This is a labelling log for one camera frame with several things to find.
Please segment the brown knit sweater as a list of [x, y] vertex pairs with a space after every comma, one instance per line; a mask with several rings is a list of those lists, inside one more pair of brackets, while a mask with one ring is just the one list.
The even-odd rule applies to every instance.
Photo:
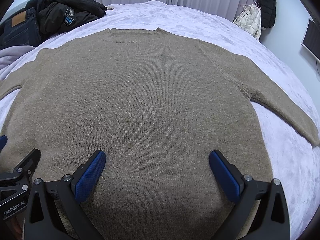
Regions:
[[319, 145], [312, 119], [249, 58], [161, 29], [106, 29], [43, 48], [1, 82], [1, 97], [14, 89], [1, 171], [37, 148], [34, 176], [56, 180], [104, 151], [84, 210], [105, 239], [212, 237], [232, 206], [211, 151], [257, 180], [273, 177], [252, 102]]

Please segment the lavender fleece bed blanket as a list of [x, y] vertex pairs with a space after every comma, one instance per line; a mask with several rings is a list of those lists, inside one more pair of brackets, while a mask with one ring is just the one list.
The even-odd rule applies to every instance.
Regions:
[[[207, 42], [233, 54], [247, 57], [276, 83], [312, 119], [317, 130], [319, 129], [319, 116], [306, 89], [289, 67], [259, 41], [219, 16], [156, 1], [116, 5], [114, 11], [103, 18], [68, 33], [54, 36], [23, 55], [10, 65], [10, 73], [25, 63], [34, 61], [39, 50], [43, 48], [59, 48], [76, 38], [87, 37], [106, 29], [148, 31], [161, 29], [173, 35]], [[1, 97], [1, 130], [17, 94], [18, 89], [14, 89], [7, 96]], [[258, 117], [270, 159], [272, 179], [278, 178], [284, 188], [290, 218], [290, 237], [296, 239], [304, 231], [319, 206], [319, 145], [308, 146], [307, 140], [291, 125], [262, 104], [252, 102], [252, 106]]]

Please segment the grey folded blanket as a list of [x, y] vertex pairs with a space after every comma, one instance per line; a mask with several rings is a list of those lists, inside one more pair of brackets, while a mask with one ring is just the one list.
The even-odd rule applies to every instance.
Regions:
[[17, 59], [35, 49], [33, 46], [12, 46], [1, 50], [1, 81], [11, 72], [9, 68]]

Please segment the dark blue jeans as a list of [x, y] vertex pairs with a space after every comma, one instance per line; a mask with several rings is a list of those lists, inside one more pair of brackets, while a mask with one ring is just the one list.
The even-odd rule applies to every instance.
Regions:
[[35, 8], [20, 11], [1, 24], [1, 49], [41, 44]]

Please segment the black jacket pile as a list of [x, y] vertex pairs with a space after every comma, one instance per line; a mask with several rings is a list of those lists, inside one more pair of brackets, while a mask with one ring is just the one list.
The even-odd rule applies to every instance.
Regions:
[[30, 0], [42, 39], [76, 29], [106, 15], [107, 7], [94, 0]]

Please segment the cream puffer jacket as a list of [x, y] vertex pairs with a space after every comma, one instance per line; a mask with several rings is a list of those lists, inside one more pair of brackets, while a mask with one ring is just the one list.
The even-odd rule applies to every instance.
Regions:
[[256, 4], [244, 5], [243, 11], [236, 16], [233, 23], [252, 35], [256, 40], [261, 35], [261, 8]]

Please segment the black hanging puffer jacket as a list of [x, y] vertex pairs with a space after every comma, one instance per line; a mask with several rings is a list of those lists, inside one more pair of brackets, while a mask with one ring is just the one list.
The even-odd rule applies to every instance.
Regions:
[[274, 26], [276, 20], [277, 0], [257, 0], [261, 9], [261, 27], [268, 29]]

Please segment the wall mounted monitor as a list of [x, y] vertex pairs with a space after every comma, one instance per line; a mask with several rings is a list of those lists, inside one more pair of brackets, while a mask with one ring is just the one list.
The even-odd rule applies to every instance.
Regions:
[[320, 33], [316, 24], [310, 18], [301, 45], [306, 48], [313, 57], [319, 61], [320, 56]]

